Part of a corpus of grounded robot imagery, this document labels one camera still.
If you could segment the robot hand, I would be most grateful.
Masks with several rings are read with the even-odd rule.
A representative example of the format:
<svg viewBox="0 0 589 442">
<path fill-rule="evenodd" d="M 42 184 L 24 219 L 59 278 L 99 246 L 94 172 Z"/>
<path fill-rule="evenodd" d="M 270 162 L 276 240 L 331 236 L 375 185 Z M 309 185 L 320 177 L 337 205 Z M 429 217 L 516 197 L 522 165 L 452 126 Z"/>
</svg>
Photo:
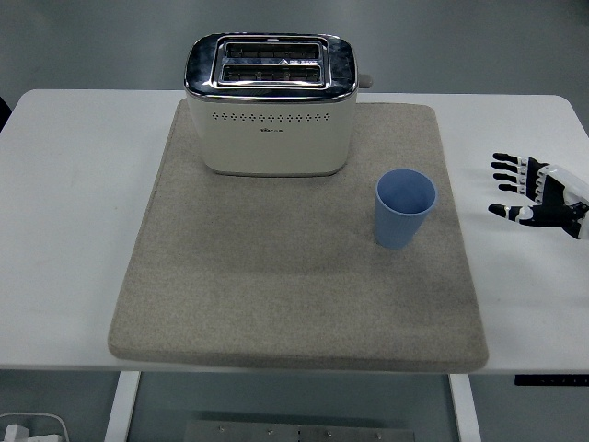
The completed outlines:
<svg viewBox="0 0 589 442">
<path fill-rule="evenodd" d="M 560 228 L 569 236 L 588 239 L 588 184 L 561 166 L 533 157 L 492 155 L 498 189 L 524 195 L 528 206 L 492 204 L 488 210 L 527 227 Z"/>
</svg>

